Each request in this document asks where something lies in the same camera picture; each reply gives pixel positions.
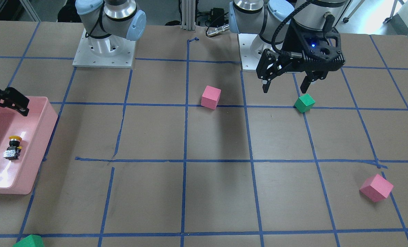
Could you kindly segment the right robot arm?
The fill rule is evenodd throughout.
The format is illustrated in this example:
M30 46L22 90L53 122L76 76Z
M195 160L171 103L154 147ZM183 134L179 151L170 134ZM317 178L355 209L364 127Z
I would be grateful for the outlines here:
M84 25L72 65L84 68L132 68L136 41L146 14L134 0L77 0Z

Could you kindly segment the green cube near left arm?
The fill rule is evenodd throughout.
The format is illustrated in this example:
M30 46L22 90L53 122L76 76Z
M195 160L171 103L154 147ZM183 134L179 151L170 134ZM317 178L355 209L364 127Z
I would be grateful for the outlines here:
M309 94L303 94L294 103L294 107L301 113L305 113L309 111L314 105L316 101L311 97Z

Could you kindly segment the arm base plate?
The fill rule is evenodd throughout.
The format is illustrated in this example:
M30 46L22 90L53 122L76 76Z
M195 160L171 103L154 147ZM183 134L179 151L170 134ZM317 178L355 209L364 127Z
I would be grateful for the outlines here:
M82 36L72 65L85 68L131 69L135 57L136 41L111 35L105 39Z
M242 71L255 72L264 49L272 49L258 34L238 34Z

